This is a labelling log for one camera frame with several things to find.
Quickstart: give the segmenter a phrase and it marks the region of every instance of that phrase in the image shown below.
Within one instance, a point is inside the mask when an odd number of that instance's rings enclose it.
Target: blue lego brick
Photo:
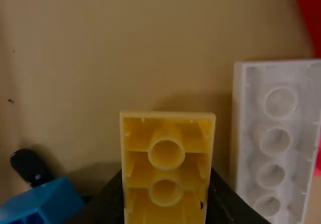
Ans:
[[[56,224],[85,206],[70,180],[59,178],[9,199],[0,206],[0,224]]]

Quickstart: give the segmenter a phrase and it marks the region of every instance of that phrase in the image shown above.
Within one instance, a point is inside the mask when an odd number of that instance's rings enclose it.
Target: beige wall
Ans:
[[[312,55],[295,0],[0,0],[0,31],[19,147],[83,192],[120,168],[122,109],[213,111],[225,175],[233,63]]]

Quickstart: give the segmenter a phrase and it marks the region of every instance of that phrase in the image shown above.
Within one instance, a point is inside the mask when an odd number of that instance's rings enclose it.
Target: black plastic piece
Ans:
[[[10,163],[31,187],[40,186],[54,179],[47,165],[30,149],[15,151],[11,155]]]

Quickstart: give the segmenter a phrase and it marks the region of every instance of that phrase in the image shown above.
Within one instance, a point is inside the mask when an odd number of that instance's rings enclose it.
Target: red object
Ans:
[[[315,56],[321,58],[321,0],[297,0],[310,33]],[[314,175],[321,176],[321,141],[315,165]]]

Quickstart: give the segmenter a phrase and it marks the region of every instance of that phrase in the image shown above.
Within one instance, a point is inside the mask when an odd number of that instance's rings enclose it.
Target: yellow lego brick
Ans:
[[[120,113],[125,224],[204,224],[215,115]]]

